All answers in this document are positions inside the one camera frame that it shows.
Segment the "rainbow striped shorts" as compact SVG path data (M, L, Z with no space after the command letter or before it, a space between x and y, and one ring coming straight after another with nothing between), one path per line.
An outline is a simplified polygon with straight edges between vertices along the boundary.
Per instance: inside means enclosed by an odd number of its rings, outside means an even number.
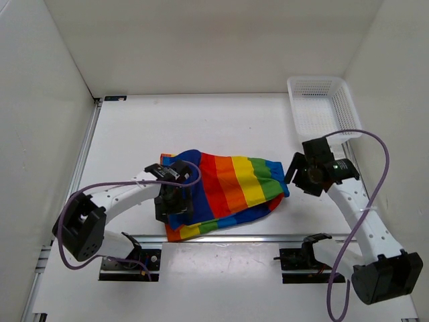
M192 218L173 215L165 225L169 242L258 221L290 195L281 162L198 150L160 156L164 166L177 160L197 165L201 179L190 188Z

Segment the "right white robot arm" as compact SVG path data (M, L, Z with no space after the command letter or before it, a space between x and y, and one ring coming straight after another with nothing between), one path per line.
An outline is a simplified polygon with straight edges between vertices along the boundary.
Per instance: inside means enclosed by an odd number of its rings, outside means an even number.
M366 305L411 294L423 268L418 253L408 253L388 232L377 211L368 204L360 175L347 159L336 159L326 138L303 142L285 176L306 194L326 193L343 214L360 252L345 250L326 233L304 238L301 260L309 268L326 264L353 285Z

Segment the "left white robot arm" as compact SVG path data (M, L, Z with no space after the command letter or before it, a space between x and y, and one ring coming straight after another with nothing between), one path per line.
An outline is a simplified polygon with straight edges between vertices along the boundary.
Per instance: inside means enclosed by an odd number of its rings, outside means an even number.
M191 217L191 188L201 176L197 165L178 160L170 166L152 164L130 181L100 182L76 191L52 229L64 265L80 270L96 258L106 258L125 268L144 267L138 242L106 226L148 200L154 202L156 220L162 223L174 215Z

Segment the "white plastic mesh basket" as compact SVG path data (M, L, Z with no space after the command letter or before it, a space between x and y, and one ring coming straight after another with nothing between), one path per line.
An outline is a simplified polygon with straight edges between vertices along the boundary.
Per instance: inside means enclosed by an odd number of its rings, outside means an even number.
M287 80L294 125L301 142L337 131L330 144L361 136L361 122L346 82L336 76L292 76Z

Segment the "small blue label sticker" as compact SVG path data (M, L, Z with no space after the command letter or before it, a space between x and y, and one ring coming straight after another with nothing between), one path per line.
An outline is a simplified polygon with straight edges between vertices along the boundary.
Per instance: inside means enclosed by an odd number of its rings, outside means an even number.
M126 101L127 95L108 95L105 96L104 101Z

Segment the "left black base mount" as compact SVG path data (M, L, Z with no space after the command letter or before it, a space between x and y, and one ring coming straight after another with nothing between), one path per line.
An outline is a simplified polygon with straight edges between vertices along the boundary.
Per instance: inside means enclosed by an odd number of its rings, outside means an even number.
M143 246L136 258L148 269L149 274L136 263L102 259L99 281L103 282L158 282L162 249L160 246Z

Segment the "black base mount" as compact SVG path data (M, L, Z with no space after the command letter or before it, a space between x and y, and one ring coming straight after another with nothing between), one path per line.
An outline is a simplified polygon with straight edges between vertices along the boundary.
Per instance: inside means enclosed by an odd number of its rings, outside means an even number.
M308 262L301 249L281 248L273 258L280 263L283 284L327 284L331 267L321 262Z
M148 269L149 274L136 263L102 259L99 281L103 282L158 282L162 249L160 246L143 246L136 258Z

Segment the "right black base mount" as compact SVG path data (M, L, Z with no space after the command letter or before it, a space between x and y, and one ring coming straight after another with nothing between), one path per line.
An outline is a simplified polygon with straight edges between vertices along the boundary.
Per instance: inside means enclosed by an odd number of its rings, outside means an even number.
M273 258L280 263L283 284L327 284L331 267L321 262L308 262L301 249L281 248Z

